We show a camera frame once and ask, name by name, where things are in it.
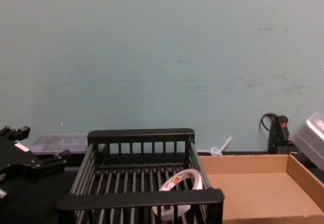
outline red and white tape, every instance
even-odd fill
[[[193,178],[193,190],[202,190],[203,189],[203,181],[201,179],[200,173],[195,169],[185,169],[177,174],[173,175],[168,181],[166,181],[159,191],[170,191],[175,185],[180,183],[181,181]],[[157,207],[152,207],[153,212],[157,215]],[[178,206],[178,217],[182,216],[190,209],[190,205],[179,205]],[[173,220],[174,210],[173,206],[170,209],[164,210],[164,207],[161,206],[161,219],[162,220]]]

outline teal wall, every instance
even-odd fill
[[[324,0],[0,0],[0,125],[191,127],[262,151],[324,110]]]

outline black power cord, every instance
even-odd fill
[[[259,123],[259,128],[261,127],[261,124],[262,124],[262,126],[263,126],[267,131],[269,131],[271,134],[277,136],[277,134],[276,134],[275,132],[272,132],[272,131],[267,127],[267,126],[265,126],[263,120],[264,120],[264,118],[266,118],[266,117],[268,117],[268,118],[270,118],[270,119],[277,119],[279,116],[278,116],[277,114],[274,114],[274,113],[266,113],[266,114],[264,114],[264,115],[261,117],[261,120],[260,120],[260,123]]]

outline black wire basket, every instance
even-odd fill
[[[59,224],[222,223],[224,195],[210,186],[194,136],[192,129],[90,132],[70,194],[56,203]],[[188,168],[200,172],[202,190],[192,190],[192,179],[186,179],[171,191],[158,191]],[[179,205],[191,208],[178,217]],[[174,208],[172,221],[161,220],[162,207]]]

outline cardboard box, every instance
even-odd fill
[[[288,155],[200,157],[224,224],[324,224],[324,184]]]

